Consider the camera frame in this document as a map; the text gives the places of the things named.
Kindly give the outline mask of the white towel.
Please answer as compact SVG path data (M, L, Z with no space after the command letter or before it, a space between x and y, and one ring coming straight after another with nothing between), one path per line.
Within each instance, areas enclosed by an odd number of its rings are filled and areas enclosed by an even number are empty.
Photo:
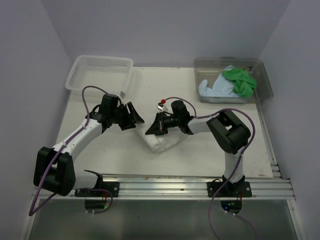
M146 135L146 131L151 127L153 122L151 118L148 118L145 120L145 123L138 124L135 130L154 153L165 152L187 138L187 135L182 133L178 127L171 128L168 134L165 135Z

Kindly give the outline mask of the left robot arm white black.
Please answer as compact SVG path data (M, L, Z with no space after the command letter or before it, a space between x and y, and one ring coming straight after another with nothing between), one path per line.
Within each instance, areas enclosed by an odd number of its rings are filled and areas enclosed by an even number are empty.
M81 189L86 189L95 197L101 195L104 190L102 175L91 170L76 172L75 160L94 139L113 124L117 124L124 131L144 122L131 102L96 105L66 139L53 147L42 147L38 151L34 186L60 196L67 196L72 190Z

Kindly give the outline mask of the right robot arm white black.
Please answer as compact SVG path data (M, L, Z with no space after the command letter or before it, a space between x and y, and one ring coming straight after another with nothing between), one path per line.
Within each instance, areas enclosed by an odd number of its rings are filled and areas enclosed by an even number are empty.
M222 189L227 196L232 197L241 190L240 182L245 180L243 155L255 136L255 126L250 131L235 112L244 114L235 108L224 108L202 117L190 115L188 110L158 112L145 134L162 136L168 134L170 128L179 128L186 135L212 133L225 156L225 182Z

